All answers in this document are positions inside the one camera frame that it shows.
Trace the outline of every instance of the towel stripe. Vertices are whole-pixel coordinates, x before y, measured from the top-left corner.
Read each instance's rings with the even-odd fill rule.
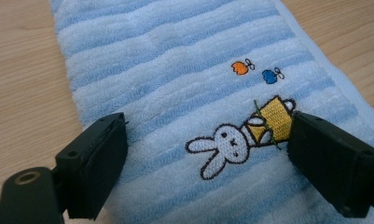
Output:
[[[55,17],[57,19],[55,24],[55,31],[56,34],[58,34],[62,29],[82,21],[90,21],[100,17],[132,12],[134,10],[137,10],[138,8],[145,7],[155,1],[157,0],[134,0],[130,1],[128,4],[117,4],[117,2],[115,2],[115,4],[113,5],[111,5],[112,1],[98,1],[95,2],[95,4],[100,4],[100,2],[102,2],[103,5],[107,5],[108,3],[110,4],[105,7],[95,7],[95,10],[90,11],[74,10],[74,13],[71,13],[70,15]]]
[[[272,51],[279,56],[278,59],[275,61],[268,60],[265,58],[265,52]],[[290,62],[288,58],[295,57],[295,55],[306,55],[306,57],[312,57],[311,54],[306,51],[305,49],[301,49],[298,45],[298,42],[295,38],[289,38],[284,41],[276,42],[274,44],[268,45],[266,47],[260,49],[253,49],[253,51],[247,52],[246,54],[240,56],[241,58],[255,58],[254,61],[260,66],[267,66],[267,67],[274,67],[280,66],[282,69],[287,67],[286,62]],[[175,101],[177,102],[179,99],[184,99],[184,95],[178,94],[183,89],[189,89],[190,94],[201,94],[202,92],[209,91],[209,86],[216,86],[221,85],[222,83],[229,83],[235,79],[234,73],[230,68],[230,64],[234,63],[234,61],[240,59],[234,59],[232,61],[227,61],[225,63],[221,63],[217,66],[213,66],[210,68],[210,71],[204,70],[200,73],[195,74],[188,74],[188,76],[181,76],[176,78],[174,81],[167,83],[164,86],[161,86],[159,91],[162,89],[160,94],[163,94],[163,97],[166,98],[166,101]],[[259,70],[256,70],[252,76],[256,76]],[[231,75],[232,79],[226,77],[225,74]],[[136,82],[142,83],[142,78],[138,77]],[[100,105],[110,100],[114,100],[116,97],[121,97],[121,95],[125,91],[129,91],[132,83],[126,82],[124,78],[120,78],[120,76],[113,76],[107,78],[105,80],[99,81],[97,83],[92,83],[86,87],[79,88],[73,94],[74,100],[76,102],[77,107],[80,110],[87,110],[90,107],[95,105]],[[155,99],[156,101],[165,101],[164,99]]]
[[[287,38],[294,37],[294,34],[289,29],[282,29],[282,27],[284,27],[284,25],[281,24],[281,21],[279,21],[279,23],[277,24],[271,24],[265,27],[254,28],[251,28],[248,24],[242,24],[240,26],[237,26],[236,28],[227,30],[227,33],[231,35],[232,33],[237,32],[239,29],[249,29],[249,31],[246,31],[247,35],[250,32],[252,34],[253,31],[257,32],[257,30],[260,30],[262,32],[261,35],[254,35],[248,38],[247,40],[244,40],[245,36],[243,35],[236,35],[233,38],[228,38],[227,34],[224,34],[222,32],[220,33],[221,35],[211,36],[210,38],[203,39],[202,41],[196,44],[190,43],[194,44],[190,47],[182,47],[169,51],[169,46],[163,46],[163,48],[166,48],[166,51],[148,52],[147,54],[136,55],[132,63],[125,63],[121,65],[109,66],[106,68],[99,68],[96,71],[84,74],[84,76],[75,77],[73,80],[71,80],[70,88],[72,91],[74,91],[77,88],[86,86],[88,84],[91,84],[92,82],[96,82],[106,77],[111,77],[115,74],[125,72],[137,64],[139,66],[145,67],[145,74],[140,75],[147,76],[146,73],[149,73],[150,71],[148,68],[158,66],[158,63],[160,63],[161,68],[157,68],[154,70],[156,74],[149,74],[149,76],[152,79],[155,79],[157,77],[164,77],[166,75],[169,76],[171,73],[183,75],[191,72],[199,72],[201,70],[212,67],[216,64],[223,63],[231,57],[244,54],[245,52],[248,52],[251,49],[262,48],[269,44],[278,42],[280,40],[285,40]],[[270,30],[273,29],[277,30],[276,35],[273,35],[270,32]]]
[[[111,63],[135,63],[135,60],[138,61],[139,58],[147,55],[147,53],[156,52],[156,55],[160,55],[168,49],[181,46],[190,46],[193,43],[205,39],[209,35],[216,35],[227,29],[239,26],[249,21],[251,22],[258,19],[269,18],[277,13],[277,11],[273,10],[273,8],[267,7],[257,9],[256,13],[249,13],[247,10],[249,8],[247,7],[244,11],[241,10],[240,13],[248,14],[240,15],[238,14],[239,11],[227,11],[227,8],[232,6],[232,4],[233,3],[220,6],[220,8],[216,8],[213,11],[204,12],[204,14],[200,14],[199,16],[194,15],[194,17],[188,18],[187,20],[160,24],[158,27],[151,27],[154,23],[146,22],[147,24],[141,24],[137,27],[130,28],[130,31],[127,33],[119,34],[118,31],[113,31],[114,35],[116,36],[116,42],[100,48],[88,46],[86,47],[87,50],[84,50],[83,52],[75,54],[73,57],[69,58],[67,60],[67,65],[69,67],[68,76],[70,80],[73,80],[75,77],[81,74],[90,72],[97,68],[103,69]],[[221,14],[226,14],[225,16],[229,16],[234,19],[225,20]],[[110,30],[117,30],[117,26],[111,28]],[[99,35],[101,43],[115,41],[114,38],[110,39],[110,35],[104,33],[104,31],[98,30],[94,32],[100,32],[99,34],[94,33],[90,35]],[[64,40],[63,46],[66,50],[70,50],[74,48],[74,46],[80,46],[78,42],[84,44],[87,41],[90,41],[92,38],[93,37],[90,37],[88,40],[86,40],[87,38],[82,36],[82,39],[80,39],[76,35],[75,39],[72,35],[65,38],[65,40],[71,39],[70,44],[67,44],[67,41]]]
[[[76,28],[70,30],[68,33],[71,32],[79,32],[83,35],[71,35],[63,37],[63,34],[59,34],[60,39],[64,39],[63,41],[63,53],[66,55],[67,58],[72,57],[73,55],[87,49],[95,49],[100,46],[110,45],[119,41],[123,41],[125,39],[129,39],[132,37],[137,37],[143,35],[142,38],[145,38],[148,32],[153,31],[155,28],[158,28],[160,26],[165,26],[163,28],[166,28],[166,30],[162,29],[160,35],[157,35],[158,38],[160,38],[160,41],[162,44],[166,43],[167,41],[183,41],[185,37],[188,37],[189,35],[197,35],[196,32],[200,33],[211,33],[210,30],[207,29],[215,29],[216,26],[227,26],[226,23],[233,23],[234,21],[238,20],[249,20],[250,17],[259,17],[265,13],[265,11],[270,11],[271,15],[277,14],[278,12],[273,8],[261,8],[256,11],[256,13],[249,13],[245,14],[244,16],[241,16],[240,14],[236,14],[234,11],[230,11],[228,14],[230,16],[235,17],[235,20],[223,20],[223,17],[216,17],[216,18],[208,18],[207,21],[201,21],[199,19],[205,19],[205,17],[211,16],[214,14],[214,10],[218,9],[219,7],[222,8],[219,11],[224,11],[224,8],[228,8],[227,4],[228,1],[213,1],[211,2],[204,2],[204,5],[196,8],[194,4],[190,4],[189,1],[180,1],[180,2],[174,2],[171,1],[169,4],[160,2],[160,6],[157,6],[156,8],[158,10],[161,10],[161,14],[166,15],[166,17],[162,17],[158,20],[152,20],[151,18],[154,17],[154,15],[158,14],[158,10],[152,9],[151,7],[148,8],[146,12],[140,12],[136,11],[133,14],[125,14],[122,15],[121,18],[114,18],[112,20],[109,20],[104,22],[104,25],[99,26],[97,29],[90,30],[88,34],[85,34],[86,32],[83,32],[83,30],[87,29],[86,26],[91,25],[78,25]],[[133,23],[125,23],[125,22],[119,22],[119,21],[128,21],[129,18],[133,18]],[[197,30],[195,26],[187,26],[188,21],[183,22],[186,19],[194,19],[194,23],[198,24],[200,27],[206,27],[207,29],[200,29]],[[134,45],[128,45],[129,48],[136,47]],[[78,59],[83,58],[81,56],[83,55],[75,55]]]

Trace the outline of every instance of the towel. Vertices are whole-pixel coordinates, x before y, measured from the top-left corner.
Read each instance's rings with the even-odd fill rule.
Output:
[[[293,111],[374,147],[374,110],[281,1],[50,3],[82,126],[128,121],[100,222],[374,221],[342,217],[287,157]]]

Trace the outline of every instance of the screw hole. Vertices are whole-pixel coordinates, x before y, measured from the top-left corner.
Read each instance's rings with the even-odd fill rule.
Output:
[[[71,152],[69,152],[67,155],[68,155],[69,157],[74,157],[74,156],[78,155],[78,153],[75,152],[75,151],[71,151]]]
[[[17,185],[26,185],[34,182],[41,174],[37,171],[27,172],[25,174],[19,175],[15,179],[15,184]]]

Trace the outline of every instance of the rabbit ear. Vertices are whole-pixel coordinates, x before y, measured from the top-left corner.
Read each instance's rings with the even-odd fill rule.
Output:
[[[189,153],[198,153],[213,151],[217,149],[217,145],[213,138],[198,137],[194,140],[187,142],[186,150]]]
[[[225,157],[215,153],[207,163],[201,167],[201,177],[205,180],[213,179],[225,168]]]

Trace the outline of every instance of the rabbit face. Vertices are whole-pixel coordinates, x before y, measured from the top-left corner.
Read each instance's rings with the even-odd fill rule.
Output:
[[[248,158],[247,140],[236,126],[224,124],[217,128],[214,135],[218,156],[229,163],[242,163]]]

